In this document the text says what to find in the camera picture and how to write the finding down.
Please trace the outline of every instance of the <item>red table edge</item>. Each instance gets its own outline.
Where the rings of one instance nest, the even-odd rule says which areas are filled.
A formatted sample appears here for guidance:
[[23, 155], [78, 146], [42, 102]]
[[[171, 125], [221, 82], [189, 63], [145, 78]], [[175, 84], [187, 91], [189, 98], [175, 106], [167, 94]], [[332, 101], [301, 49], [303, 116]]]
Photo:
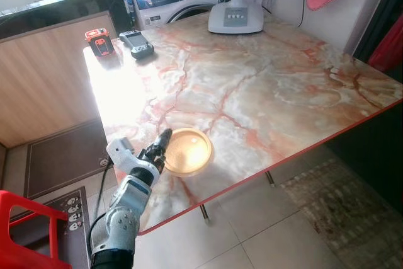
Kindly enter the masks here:
[[251, 180], [253, 178], [257, 178], [258, 176], [262, 175], [263, 173], [265, 173], [267, 171], [270, 171], [273, 168], [276, 168], [277, 166], [279, 166], [281, 164], [284, 164], [287, 161], [289, 161], [291, 159], [294, 159], [294, 158], [298, 157], [299, 155], [304, 154], [305, 152], [307, 152], [307, 151], [309, 151], [309, 150], [311, 150], [311, 149], [313, 149], [313, 148], [315, 148], [315, 147], [317, 147], [319, 145], [322, 145], [323, 143], [333, 139], [334, 137], [337, 137], [338, 135], [340, 135], [340, 134], [342, 134], [344, 132], [347, 132], [350, 129], [353, 129], [356, 126], [359, 126], [359, 124], [362, 124], [362, 123], [372, 119], [373, 117], [376, 117], [377, 115], [379, 115], [379, 114], [381, 114], [383, 112], [386, 112], [388, 109], [398, 105], [399, 103], [402, 103], [402, 101], [403, 101], [403, 99], [400, 99], [400, 100], [398, 100], [398, 101], [386, 106], [385, 108], [382, 108], [381, 110], [377, 111], [376, 113], [373, 113], [372, 115], [369, 115], [368, 117], [365, 117], [364, 119], [359, 120], [359, 121], [351, 124], [350, 126], [346, 127], [345, 129], [342, 129], [342, 130], [336, 132], [335, 134], [332, 134], [329, 137], [326, 137], [325, 139], [322, 139], [319, 142], [317, 142], [317, 143], [315, 143], [315, 144], [313, 144], [313, 145], [311, 145], [311, 146], [309, 146], [309, 147], [307, 147], [305, 149], [302, 149], [301, 151], [298, 151], [296, 154], [293, 154], [292, 156], [286, 157], [285, 159], [282, 159], [281, 161], [271, 165], [270, 167], [267, 167], [266, 169], [261, 170], [258, 173], [255, 173], [254, 175], [248, 176], [246, 179], [231, 185], [230, 187], [222, 190], [221, 192], [218, 192], [218, 193], [212, 195], [211, 197], [208, 197], [205, 200], [203, 200], [203, 201], [201, 201], [201, 202], [199, 202], [199, 203], [197, 203], [195, 205], [192, 205], [191, 207], [189, 207], [189, 208], [185, 209], [184, 211], [181, 211], [180, 213], [178, 213], [178, 214], [176, 214], [176, 215], [174, 215], [174, 216], [162, 221], [161, 223], [158, 223], [157, 225], [154, 225], [154, 226], [146, 229], [145, 231], [140, 231], [139, 236], [143, 236], [144, 234], [147, 234], [147, 233], [153, 231], [154, 229], [157, 229], [158, 227], [161, 227], [162, 225], [165, 225], [165, 224], [171, 222], [172, 220], [176, 219], [177, 217], [180, 217], [181, 215], [184, 215], [185, 213], [187, 213], [187, 212], [189, 212], [189, 211], [191, 211], [191, 210], [193, 210], [193, 209], [195, 209], [195, 208], [197, 208], [197, 207], [199, 207], [199, 206], [201, 206], [201, 205], [213, 200], [214, 198], [217, 198], [218, 196], [222, 195], [223, 193], [229, 192], [231, 189], [233, 189], [233, 188], [235, 188], [235, 187], [237, 187], [237, 186], [239, 186], [239, 185], [241, 185], [243, 183], [246, 183], [246, 182], [248, 182], [249, 180]]

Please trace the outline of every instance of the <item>black remote control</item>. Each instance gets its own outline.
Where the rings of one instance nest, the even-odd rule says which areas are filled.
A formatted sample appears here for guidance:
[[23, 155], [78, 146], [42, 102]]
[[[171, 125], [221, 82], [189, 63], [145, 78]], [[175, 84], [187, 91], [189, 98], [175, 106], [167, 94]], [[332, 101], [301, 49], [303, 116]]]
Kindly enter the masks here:
[[131, 48], [132, 56], [136, 59], [142, 59], [154, 53], [154, 47], [144, 38], [141, 31], [125, 31], [119, 34], [119, 38]]

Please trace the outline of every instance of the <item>rug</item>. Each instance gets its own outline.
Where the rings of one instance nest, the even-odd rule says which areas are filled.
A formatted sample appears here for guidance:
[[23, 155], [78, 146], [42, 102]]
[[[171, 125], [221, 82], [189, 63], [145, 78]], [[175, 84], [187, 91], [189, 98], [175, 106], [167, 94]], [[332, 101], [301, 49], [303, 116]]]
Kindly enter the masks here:
[[[57, 221], [57, 239], [59, 259], [72, 265], [72, 268], [89, 269], [89, 257], [86, 250], [86, 233], [89, 229], [88, 207], [85, 187], [80, 187], [45, 205], [67, 212], [69, 220]], [[20, 219], [30, 212], [23, 212], [11, 218]], [[10, 229], [11, 239], [43, 255], [50, 256], [49, 219], [38, 216]]]
[[402, 216], [341, 160], [329, 159], [281, 187], [346, 268], [402, 268]]
[[24, 196], [38, 198], [103, 171], [107, 163], [101, 120], [28, 146]]

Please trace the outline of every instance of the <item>fan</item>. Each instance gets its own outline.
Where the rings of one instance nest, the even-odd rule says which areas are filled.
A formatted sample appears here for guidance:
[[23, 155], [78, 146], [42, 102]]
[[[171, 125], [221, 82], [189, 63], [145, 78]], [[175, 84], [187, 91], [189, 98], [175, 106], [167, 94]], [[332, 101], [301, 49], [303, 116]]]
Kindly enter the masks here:
[[208, 30], [213, 33], [243, 34], [263, 29], [263, 9], [256, 3], [231, 0], [216, 4], [208, 18]]

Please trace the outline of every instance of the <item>table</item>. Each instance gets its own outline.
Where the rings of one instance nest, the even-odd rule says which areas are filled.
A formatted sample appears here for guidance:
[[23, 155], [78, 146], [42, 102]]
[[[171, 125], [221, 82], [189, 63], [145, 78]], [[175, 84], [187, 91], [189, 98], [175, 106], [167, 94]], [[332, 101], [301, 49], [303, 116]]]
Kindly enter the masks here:
[[[84, 56], [107, 141], [135, 150], [166, 127], [194, 127], [212, 141], [200, 174], [164, 171], [140, 221], [145, 234], [402, 101], [402, 85], [265, 15], [250, 35], [207, 31], [208, 14], [144, 31], [155, 54], [136, 62]], [[124, 174], [115, 169], [118, 181]]]

